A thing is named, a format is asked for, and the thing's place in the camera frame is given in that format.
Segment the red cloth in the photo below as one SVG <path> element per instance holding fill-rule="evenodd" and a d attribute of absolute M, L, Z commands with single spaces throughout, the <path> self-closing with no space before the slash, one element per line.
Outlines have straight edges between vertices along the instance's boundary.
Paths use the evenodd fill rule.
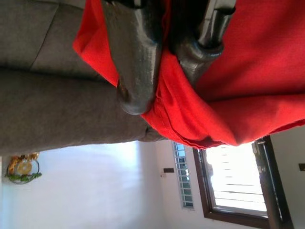
<path fill-rule="evenodd" d="M 171 3 L 163 2 L 166 41 Z M 238 0 L 236 8 L 225 51 L 196 90 L 165 43 L 157 97 L 142 115 L 163 136 L 206 148 L 238 145 L 305 124 L 305 1 Z M 100 0 L 87 0 L 73 46 L 116 86 L 119 76 Z"/>

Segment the white window blind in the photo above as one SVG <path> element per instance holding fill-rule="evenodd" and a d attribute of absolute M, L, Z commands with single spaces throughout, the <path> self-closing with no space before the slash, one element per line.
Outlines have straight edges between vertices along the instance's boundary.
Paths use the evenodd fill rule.
<path fill-rule="evenodd" d="M 267 217 L 252 143 L 206 149 L 213 209 Z"/>

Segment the window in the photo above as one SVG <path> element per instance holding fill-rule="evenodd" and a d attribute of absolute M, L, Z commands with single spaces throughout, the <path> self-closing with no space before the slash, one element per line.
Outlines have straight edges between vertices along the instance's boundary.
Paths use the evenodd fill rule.
<path fill-rule="evenodd" d="M 186 163 L 184 145 L 173 142 L 173 151 L 175 156 L 182 205 L 184 208 L 193 209 L 190 175 Z"/>
<path fill-rule="evenodd" d="M 292 229 L 270 138 L 194 150 L 206 218 L 264 229 Z"/>

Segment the gray sofa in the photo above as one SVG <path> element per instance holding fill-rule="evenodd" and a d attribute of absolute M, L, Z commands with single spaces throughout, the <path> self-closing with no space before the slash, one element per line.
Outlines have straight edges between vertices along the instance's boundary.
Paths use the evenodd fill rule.
<path fill-rule="evenodd" d="M 0 1 L 0 155 L 162 138 L 72 49 L 84 4 Z"/>

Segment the wall decoration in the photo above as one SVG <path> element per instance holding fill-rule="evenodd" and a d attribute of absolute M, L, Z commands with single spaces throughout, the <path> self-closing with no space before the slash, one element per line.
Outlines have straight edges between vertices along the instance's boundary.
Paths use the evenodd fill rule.
<path fill-rule="evenodd" d="M 40 177 L 42 174 L 39 172 L 38 157 L 39 153 L 12 156 L 5 177 L 11 182 L 20 185 Z"/>

